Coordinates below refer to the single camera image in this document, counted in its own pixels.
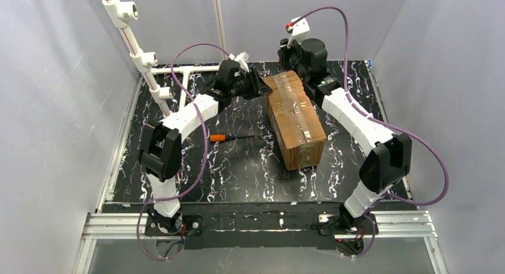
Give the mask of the brown cardboard express box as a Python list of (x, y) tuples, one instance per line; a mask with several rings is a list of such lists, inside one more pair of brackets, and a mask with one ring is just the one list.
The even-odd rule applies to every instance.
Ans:
[(272, 89), (267, 95), (267, 115), (286, 169), (318, 165), (327, 136), (301, 79), (294, 71), (285, 71), (263, 81)]

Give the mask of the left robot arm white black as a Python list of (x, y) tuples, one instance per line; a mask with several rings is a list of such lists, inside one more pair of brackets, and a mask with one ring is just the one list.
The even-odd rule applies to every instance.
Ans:
[(182, 143), (188, 135), (205, 128), (205, 121), (222, 112), (232, 99), (251, 100), (270, 93), (272, 89), (255, 68), (245, 71), (237, 61), (224, 60), (217, 75), (190, 104), (160, 123), (143, 127), (138, 161), (151, 185), (153, 207), (148, 215), (155, 226), (169, 235), (182, 231), (176, 177), (182, 164)]

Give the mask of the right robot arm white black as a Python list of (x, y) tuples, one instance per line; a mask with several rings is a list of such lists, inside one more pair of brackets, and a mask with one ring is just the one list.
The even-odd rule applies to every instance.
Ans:
[(294, 71), (304, 92), (319, 108), (334, 117), (357, 140), (365, 154), (359, 182), (339, 207), (339, 215), (326, 223), (350, 229), (360, 225), (372, 206), (410, 171), (412, 139), (375, 123), (373, 116), (328, 72), (327, 50), (320, 39), (282, 39), (279, 64)]

